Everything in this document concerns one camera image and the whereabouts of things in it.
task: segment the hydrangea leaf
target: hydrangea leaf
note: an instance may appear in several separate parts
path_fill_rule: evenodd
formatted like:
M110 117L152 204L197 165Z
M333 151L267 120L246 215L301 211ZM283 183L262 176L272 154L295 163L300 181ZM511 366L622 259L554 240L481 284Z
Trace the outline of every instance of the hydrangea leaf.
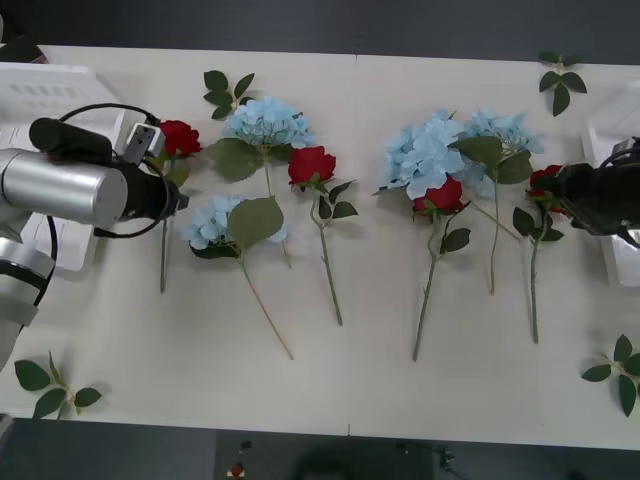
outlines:
M226 91L229 88L227 76L219 70L211 70L204 73L204 84L209 90Z
M228 229L242 251L276 234L284 215L275 197L243 200L229 214Z
M343 183L342 185L338 185L336 187L333 187L331 189L331 192L329 192L329 201L332 204L335 204L336 201L338 200L338 195L340 195L342 192L344 192L347 188L349 188L349 186L355 182L355 180L351 180L350 182L346 182Z
M51 383L49 374L40 365L30 360L18 360L15 364L16 376L20 386L28 392L36 392Z
M606 380L611 375L611 366L610 365L598 365L596 367L591 367L589 370L582 374L582 378L587 380L588 382L602 382Z
M466 247L469 244L470 234L471 230L468 228L457 228L453 230L442 239L440 253L455 252L456 250Z
M620 384L618 385L618 392L620 394L620 404L622 405L622 411L628 417L633 411L633 407L636 404L636 386L626 375L620 375Z
M616 342L616 348L613 352L613 360L616 362L626 362L631 356L633 346L626 335L620 335Z
M556 83L560 82L560 75L556 72L547 72L540 79L540 91L544 92L545 90L549 90Z
M36 409L33 411L33 419L39 420L58 410L62 402L64 402L65 395L66 392L62 388L49 390L42 395L38 403L36 403Z
M528 180L533 173L531 162L529 162L530 158L531 152L523 151L511 155L501 162L498 167L498 183L514 185Z
M250 73L246 77L240 79L240 81L236 84L236 88L233 89L233 95L236 98L240 98L244 92L247 91L251 82L253 82L253 78L256 76L255 73Z
M218 173L231 182L249 178L263 163L255 147L237 138L222 138L206 152Z
M514 208L513 210L513 226L518 233L523 237L528 237L532 230L535 228L535 222L533 217L521 208Z
M231 104L220 105L213 111L213 113L211 114L211 118L213 120L222 120L224 117L231 113L231 110L233 110L233 106Z
M569 90L563 84L559 84L553 94L553 116L557 117L564 112L569 107L569 102L571 102Z
M333 218L345 218L353 215L358 215L358 212L349 202L338 202L333 209Z
M85 408L93 405L102 398L102 394L95 388L83 388L76 393L73 404L78 408Z
M584 80L574 72L567 72L562 75L562 83L569 87L571 90L575 90L580 93L587 93L587 86L584 84Z
M449 145L474 162L489 167L489 175L498 168L502 158L502 142L496 137L472 137Z

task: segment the artificial flower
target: artificial flower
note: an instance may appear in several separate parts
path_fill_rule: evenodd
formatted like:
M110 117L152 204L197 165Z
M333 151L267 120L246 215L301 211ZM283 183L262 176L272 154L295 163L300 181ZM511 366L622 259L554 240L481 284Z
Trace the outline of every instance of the artificial flower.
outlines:
M517 115L497 115L490 108L481 108L473 113L471 121L465 124L461 138L497 137L502 141L505 157L527 150L544 153L543 135L533 135L524 125L526 113Z
M430 188L424 197L413 200L413 211L421 212L429 209L429 205L425 203L428 200L436 208L447 212L455 213L464 206L460 201L462 197L462 185L453 177L448 176L445 184L440 188Z
M170 156L179 151L181 157L187 157L202 150L198 138L200 133L180 120L167 120L160 124L164 133L164 148Z
M291 145L293 148L304 148L313 143L305 116L271 97L249 100L246 105L240 105L225 120L223 134L254 146Z
M382 186L407 186L412 200L423 197L430 188L442 187L447 174L465 168L460 153L449 149L463 130L445 110L437 111L419 127L403 128L387 145Z
M319 180L325 182L333 177L336 168L336 157L325 153L324 147L307 147L294 150L289 164L289 185L297 185L311 181L314 173L320 175Z

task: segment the black cable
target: black cable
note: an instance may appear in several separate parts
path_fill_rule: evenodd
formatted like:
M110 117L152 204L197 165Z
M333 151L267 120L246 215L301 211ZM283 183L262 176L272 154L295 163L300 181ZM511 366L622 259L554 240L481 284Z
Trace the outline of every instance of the black cable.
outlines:
M95 234L96 234L97 237L105 237L105 238L136 238L136 237L144 235L145 233L153 230L155 227L158 226L158 224L162 220L164 220L167 217L167 214L169 213L169 210L171 209L171 200L170 200L171 199L171 190L169 188L169 182L167 181L167 178L164 176L162 171L158 167L156 167L153 163L151 163L150 161L148 161L146 159L143 159L142 163L144 163L147 166L147 168L153 170L162 179L162 185L164 185L165 202L164 202L164 207L162 208L162 211L160 212L160 215L158 215L158 218L156 218L148 227L145 227L142 230L139 230L139 231L134 232L134 233L118 234L118 233L110 232L108 230L103 230L101 228L96 228L95 229Z
M58 261L58 232L56 231L56 224L53 221L53 217L47 216L47 223L49 224L49 234L51 235L51 258L53 259L53 268L51 269L51 273L49 273L49 276L47 277L47 281L44 284L44 287L42 287L42 290L40 290L38 298L36 298L36 301L33 303L36 307L42 301L42 297L44 297L44 294L47 293L47 289L49 288L49 284L51 283L51 278L53 277L53 272L56 269L56 262Z
M125 110L132 110L134 112L142 113L147 117L147 122L150 125L153 125L156 127L160 126L160 119L158 119L155 115L147 112L145 109L140 107L134 107L133 105L126 105L121 103L94 103L93 105L85 105L84 107L71 110L69 113L66 113L63 116L61 116L58 120L60 120L61 122L66 122L71 117L75 117L76 115L79 115L81 113L88 112L89 110L98 110L101 108L122 108Z

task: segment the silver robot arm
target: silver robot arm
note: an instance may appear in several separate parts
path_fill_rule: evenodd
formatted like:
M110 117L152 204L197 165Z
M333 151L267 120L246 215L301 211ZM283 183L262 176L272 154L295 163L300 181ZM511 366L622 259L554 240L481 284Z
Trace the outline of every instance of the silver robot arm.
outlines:
M20 232L33 213L102 228L131 218L154 220L134 234L95 230L98 236L133 238L188 204L172 182L138 168L143 162L161 173L144 160L164 145L159 128L136 124L116 158L105 137L56 120L37 120L30 136L43 151L0 150L0 371L38 313L55 267L55 258L22 244ZM55 227L48 220L56 257Z

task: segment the white table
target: white table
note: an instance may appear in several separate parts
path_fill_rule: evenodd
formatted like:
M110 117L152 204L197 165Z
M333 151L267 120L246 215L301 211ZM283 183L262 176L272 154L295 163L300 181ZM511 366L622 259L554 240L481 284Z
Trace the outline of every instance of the white table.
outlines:
M588 95L554 119L538 93L544 68L533 63L338 55L256 54L49 47L55 63L93 67L123 101L219 138L208 120L202 72L237 80L256 72L253 88L280 97L309 118L319 144L338 157L337 175L358 178L360 217L330 239L345 327L336 326L308 199L290 193L285 168L275 189L291 238L288 270L276 246L251 255L250 270L292 348L291 362L232 262L196 259L174 233L170 278L158 292L160 232L104 243L89 277L53 283L42 312L18 341L13 360L48 349L68 380L98 382L106 393L80 419L159 425L372 435L436 440L640 449L640 414L627 419L614 383L580 378L601 349L626 333L640 341L636 291L609 288L599 242L568 225L539 260L541 343L531 341L528 252L500 239L497 293L488 291L492 225L472 211L459 225L472 242L438 267L420 358L411 360L428 270L428 229L377 190L384 143L436 108L467 119L489 105L529 112L547 134L543 166L579 160L581 119L640 78L640 67L587 66ZM187 183L188 212L209 195L266 193L261 172L225 184L203 166ZM522 188L506 189L510 224ZM122 226L129 230L135 225ZM36 398L13 369L0 374L0 410L29 416Z

